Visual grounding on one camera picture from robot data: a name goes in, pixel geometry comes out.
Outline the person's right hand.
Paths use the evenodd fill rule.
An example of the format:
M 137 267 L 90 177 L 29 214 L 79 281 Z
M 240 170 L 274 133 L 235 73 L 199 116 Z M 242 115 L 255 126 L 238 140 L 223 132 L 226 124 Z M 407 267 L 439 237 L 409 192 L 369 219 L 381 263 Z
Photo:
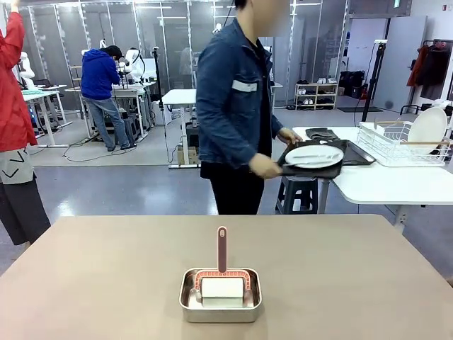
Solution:
M 282 169 L 268 156 L 256 153 L 248 163 L 250 170 L 262 179 L 273 179 L 282 174 Z

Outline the person's left hand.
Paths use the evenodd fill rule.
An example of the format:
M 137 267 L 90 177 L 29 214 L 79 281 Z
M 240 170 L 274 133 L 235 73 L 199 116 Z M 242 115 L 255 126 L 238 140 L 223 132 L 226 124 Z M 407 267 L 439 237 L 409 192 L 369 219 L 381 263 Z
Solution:
M 286 145 L 295 145 L 298 142 L 301 142 L 303 139 L 295 134 L 291 129 L 281 128 L 277 133 L 277 138 L 284 142 Z

